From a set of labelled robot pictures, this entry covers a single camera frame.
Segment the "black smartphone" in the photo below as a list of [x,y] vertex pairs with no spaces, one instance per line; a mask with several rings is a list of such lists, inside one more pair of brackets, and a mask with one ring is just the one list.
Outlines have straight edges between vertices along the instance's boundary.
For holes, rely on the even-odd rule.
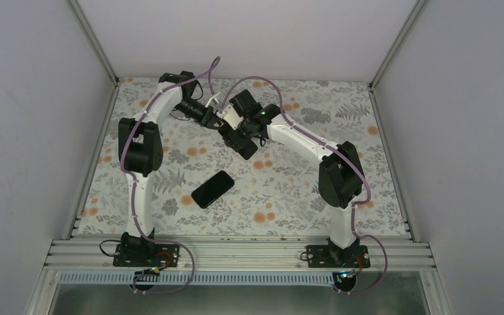
[[205,209],[227,193],[234,184],[234,179],[226,171],[219,171],[196,188],[191,197],[200,208]]

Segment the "beige phone case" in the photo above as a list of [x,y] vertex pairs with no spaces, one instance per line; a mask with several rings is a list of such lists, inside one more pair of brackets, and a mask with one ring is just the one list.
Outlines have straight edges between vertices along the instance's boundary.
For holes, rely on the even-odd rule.
[[258,146],[252,140],[248,140],[238,153],[244,160],[247,161],[257,152],[257,150]]

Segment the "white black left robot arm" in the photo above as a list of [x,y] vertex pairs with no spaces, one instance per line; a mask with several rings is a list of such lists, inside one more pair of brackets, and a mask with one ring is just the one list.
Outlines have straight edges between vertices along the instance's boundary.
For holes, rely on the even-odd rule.
[[220,121],[213,109],[193,97],[198,85],[192,72],[165,73],[141,113],[119,120],[119,162],[129,184],[129,219],[113,255],[114,266],[150,266],[168,258],[162,245],[153,241],[154,172],[163,161],[160,129],[173,110],[182,112],[202,127],[219,128]]

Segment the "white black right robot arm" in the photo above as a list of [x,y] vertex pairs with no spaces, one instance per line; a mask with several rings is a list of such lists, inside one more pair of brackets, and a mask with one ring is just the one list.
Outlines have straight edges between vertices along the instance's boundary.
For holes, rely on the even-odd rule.
[[356,147],[328,141],[291,119],[275,105],[262,106],[248,90],[238,93],[217,113],[224,143],[244,159],[258,149],[254,138],[278,142],[318,166],[318,193],[330,207],[327,257],[338,267],[354,259],[360,244],[352,231],[352,204],[362,193],[364,172]]

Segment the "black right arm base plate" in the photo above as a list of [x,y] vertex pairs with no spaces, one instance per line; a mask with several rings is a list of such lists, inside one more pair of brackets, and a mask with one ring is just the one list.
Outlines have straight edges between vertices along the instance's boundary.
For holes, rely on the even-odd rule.
[[371,266],[368,248],[353,245],[348,249],[329,245],[308,245],[299,255],[309,268],[369,268]]

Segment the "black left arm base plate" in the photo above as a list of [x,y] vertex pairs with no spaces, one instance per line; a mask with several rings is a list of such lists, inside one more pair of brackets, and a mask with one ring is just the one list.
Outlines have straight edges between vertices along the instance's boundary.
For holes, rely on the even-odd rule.
[[179,254],[180,246],[175,244],[152,243],[150,247],[134,248],[119,244],[116,247],[112,264],[116,267],[176,267]]

